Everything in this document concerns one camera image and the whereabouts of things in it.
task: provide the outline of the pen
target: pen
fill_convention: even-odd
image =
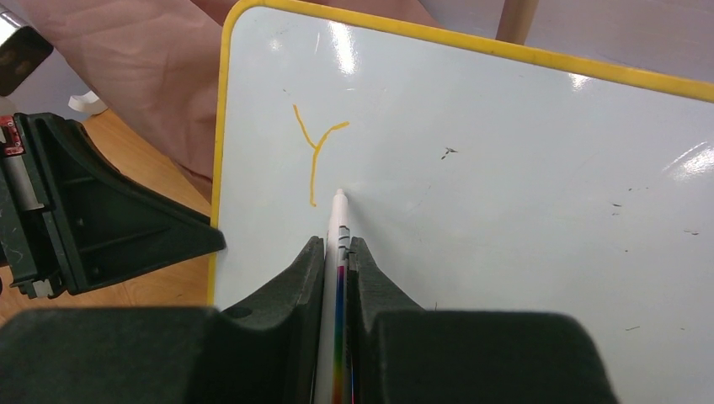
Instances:
[[[314,404],[349,403],[351,397],[344,345],[344,277],[347,271],[349,225],[347,197],[338,189],[328,224],[325,284],[317,349]]]

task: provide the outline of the black plastic bracket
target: black plastic bracket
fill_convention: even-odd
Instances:
[[[222,313],[206,308],[26,311],[0,329],[0,402],[310,404],[324,247]],[[354,400],[616,403],[588,334],[551,313],[426,311],[353,238]]]
[[[0,402],[310,404],[324,264],[313,237],[222,313],[24,311],[0,329]]]
[[[0,118],[0,243],[30,298],[103,288],[226,246],[209,218],[124,177],[76,121]]]

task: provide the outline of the pink fabric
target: pink fabric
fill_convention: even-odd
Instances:
[[[235,1],[19,3],[92,90],[210,198],[220,24]],[[313,3],[436,25],[418,0]]]

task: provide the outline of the whiteboard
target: whiteboard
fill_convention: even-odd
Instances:
[[[232,17],[217,306],[324,236],[342,188],[352,234],[420,305],[567,313],[623,402],[712,402],[714,104],[273,8]]]

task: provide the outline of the yellow whiteboard frame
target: yellow whiteboard frame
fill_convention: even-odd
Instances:
[[[407,36],[417,40],[427,40],[437,44],[453,46],[514,61],[522,61],[537,66],[549,67],[564,72],[582,74],[610,82],[645,88],[660,93],[669,93],[687,98],[714,103],[714,83],[700,82],[688,78],[648,72],[633,67],[617,66],[602,61],[592,61],[582,57],[564,55],[548,50],[514,45],[478,36],[461,34],[446,29],[426,27],[386,19],[374,15],[356,13],[339,8],[331,8],[296,0],[242,0],[236,4],[223,24],[221,38],[221,67],[218,78],[218,110],[216,114],[216,148],[213,162],[213,189],[211,195],[210,224],[218,227],[218,203],[221,196],[221,167],[223,164],[223,132],[226,124],[226,99],[228,85],[228,60],[231,49],[233,27],[246,10],[253,7],[268,7],[291,13],[304,14],[320,19],[328,19],[374,29],[389,34]],[[213,305],[216,283],[216,255],[210,257],[208,274],[208,304]]]

